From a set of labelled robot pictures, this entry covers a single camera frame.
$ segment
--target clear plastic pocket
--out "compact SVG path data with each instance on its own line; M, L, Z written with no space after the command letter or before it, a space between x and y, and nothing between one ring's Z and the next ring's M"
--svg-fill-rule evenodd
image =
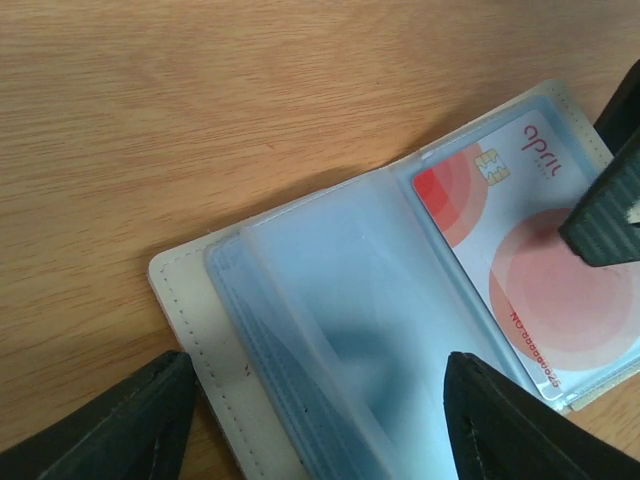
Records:
M366 174L243 228L232 242L233 258L221 261L231 244L210 252L214 280L252 305L352 422L378 464L369 478L455 474L442 405L449 353L473 352L513 372L393 174Z

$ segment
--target stitching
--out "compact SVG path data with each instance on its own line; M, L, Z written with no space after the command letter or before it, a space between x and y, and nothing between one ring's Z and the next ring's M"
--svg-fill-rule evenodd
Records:
M156 473L156 464L158 463L158 452L160 451L160 433L156 437L155 444L153 445L153 461L151 463L151 471L149 472L149 478L147 480L152 480L155 477Z
M476 461L478 462L478 466L480 467L480 475L482 475L483 480L489 480L487 477L487 471L485 469L484 462L482 461L482 455L480 455L480 449L478 448L477 431L473 425L473 422L470 421L469 427L471 429L471 440L473 441L473 448L476 454Z
M242 328L245 330L245 332L247 332L247 328L244 325L244 322L243 322ZM253 349L255 349L256 351L266 350L268 352L268 356L270 356L274 361L276 361L279 364L280 367L282 366L283 361L282 361L280 355L274 349L272 349L271 346L267 345L265 348L262 348L253 340L251 334L246 333L246 335L247 335L247 338L248 338L249 342L251 343L251 346L252 346ZM265 362L263 361L263 359L262 358L258 358L258 363L260 365L261 371L272 380L272 385L275 385L277 382L274 381L274 374L271 372L271 370L269 368L267 368L267 366L266 366ZM300 395L299 395L297 389L295 388L295 385L294 385L293 381L291 380L291 377L289 376L288 372L284 368L281 368L281 370L282 370L282 376L284 377L285 382L289 384L290 390L292 390L292 393L296 396L295 400L297 400L298 403L301 403ZM288 400L286 397L281 395L281 392L279 392L278 389L272 387L270 390L273 392L273 394L277 397L278 401L282 405L287 404L287 405L290 406L292 404L292 402L290 400ZM285 415L290 420L291 428L292 428L292 430L294 432L294 435L298 439L299 445L301 445L301 448L306 450L307 455L309 457L314 459L313 460L313 465L315 466L315 469L319 470L319 471L322 471L322 472L325 472L327 470L327 467L322 465L323 462L317 460L317 458L315 456L315 452L310 451L310 448L308 446L307 447L304 446L305 443L308 444L310 442L309 441L306 441L306 442L304 441L304 436L301 434L300 429L298 428L298 424L300 423L300 420L297 419L297 418L294 418L292 415L290 415L288 413L285 413ZM319 439L315 435L314 435L313 438L322 447L324 447L326 449L326 447L324 445L324 442L321 439Z
M237 304L237 301L236 301L233 297L231 297L231 296L229 295L229 292L228 292L228 289L227 289L227 285L226 285L224 282L221 284L221 287L222 287L222 289L224 289L225 294L226 294L226 295L230 298L230 300L231 300L231 308L236 312L236 315L238 315L238 314L237 314L237 312L240 310L240 306ZM240 328L243 330L244 335L245 335L245 337L246 337L246 339L247 339L247 342L250 344L251 348L253 348L254 350L256 350L256 351L258 351L258 352L260 352L260 351L262 351L262 350L265 350L265 349L266 349L266 350L267 350L267 354L268 354L268 356L270 356L270 357L272 357L272 358L276 359L277 361L279 361L280 363L282 363L282 362L281 362L281 360L280 360L280 357L275 353L275 351L273 351L273 349L271 349L269 346L265 346L264 348L262 348L262 347L260 347L260 346L259 346L259 345L258 345L258 344L253 340L253 335L251 335L251 334L249 333L249 331L248 331L248 329L247 329L247 326L246 326L246 324L245 324L244 320L242 320L242 321L240 322ZM270 378L271 378L271 380L272 380L272 385L275 385L275 383L277 383L277 382L274 382L274 381L273 381L274 375L273 375L273 373L272 373L272 372L271 372L271 371L266 367L265 363L263 362L263 360L262 360L262 358L261 358L262 356L263 356L263 355L260 355L260 354L258 355L258 359L257 359L257 360L258 360L258 368L259 368L259 369L261 369L261 371L262 371L266 376L270 377ZM272 388L272 389L271 389L271 391L274 393L274 395L276 396L276 398L278 399L278 401L279 401L281 404L283 404L283 405L284 405L285 403L287 403L287 404L289 404L289 403L290 403L289 401L287 401L287 400L286 400L286 398L285 398L285 397L282 397L282 396L281 396L280 392L279 392L277 389ZM299 440L299 441L300 441L300 443L302 444L302 443L303 443L303 441L302 441L302 438L303 438L303 437L301 436L300 432L298 431L298 428L297 428L297 425L295 424L295 422L293 422L293 421L292 421L292 422L291 422L291 426L292 426L292 429L293 429L293 431L294 431L294 435L296 436L296 438L298 438L298 440Z
M606 168L610 163L610 160L604 158L604 153L600 149L600 145L593 143L591 134L593 126L591 123L585 122L585 117L583 115L576 115L575 113L576 110L581 113L580 106L571 98L566 88L560 88L558 91L552 86L551 92L556 98L556 105L564 111L565 115L569 113L571 115L570 121L580 129L580 131L576 131L575 127L572 128L574 135L576 135L576 138L586 153L587 160L591 163L597 162L600 168Z
M220 384L220 381L218 380L218 378L216 377L215 373L211 369L211 364L208 361L205 361L205 360L202 359L202 357L204 357L204 352L202 350L200 342L196 338L196 335L193 332L193 329L192 329L191 325L189 324L189 321L187 320L187 317L184 314L184 310L182 310L182 308L180 307L180 305L178 303L178 298L176 297L176 294L175 294L173 288L171 287L171 284L169 283L169 280L167 279L167 276L164 274L164 269L166 267L168 267L169 265L171 265L172 263L174 263L174 262L176 262L178 260L181 260L183 258L186 258L186 257L188 257L190 255L193 255L193 254L196 254L198 252L201 252L205 248L207 248L207 247L197 248L195 250L186 252L184 255L181 255L179 257L173 258L171 261L169 261L169 262L167 262L167 263L162 265L162 268L160 269L160 273L162 274L162 279L164 280L164 283L167 285L167 288L169 289L169 292L171 292L171 297L173 298L173 302L176 304L176 306L178 306L178 311L180 312L180 318L182 319L184 324L189 327L189 335L191 335L193 337L193 343L195 344L195 346L196 346L196 348L198 350L198 354L201 357L201 358L198 359L198 361L200 362L200 364L202 364L204 362L205 370L209 373L209 376L213 379L215 387L218 390L220 390L220 399L222 400L222 403L224 404L224 406L227 408L227 410L231 414L231 418L233 419L233 423L236 425L236 427L238 429L238 433L240 434L240 438L242 438L242 441L249 448L249 455L253 458L253 463L258 468L258 473L260 474L261 477L264 477L265 474L264 474L264 471L262 469L262 465L260 465L260 462L258 461L258 458L256 457L256 455L255 455L255 453L253 451L252 445L249 443L249 440L247 439L246 435L244 434L244 429L242 428L242 426L238 422L238 417L236 416L235 412L233 411L233 408L231 408L231 405L227 401L227 396L226 396L226 393L224 391L224 388L222 388L222 385Z

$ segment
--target wooden table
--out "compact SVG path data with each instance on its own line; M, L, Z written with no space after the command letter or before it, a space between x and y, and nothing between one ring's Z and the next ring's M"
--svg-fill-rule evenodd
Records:
M1 12L0 449L177 347L145 276L154 254L398 158L546 78L593 119L640 52L626 0ZM571 418L638 458L639 388ZM241 478L200 403L183 478Z

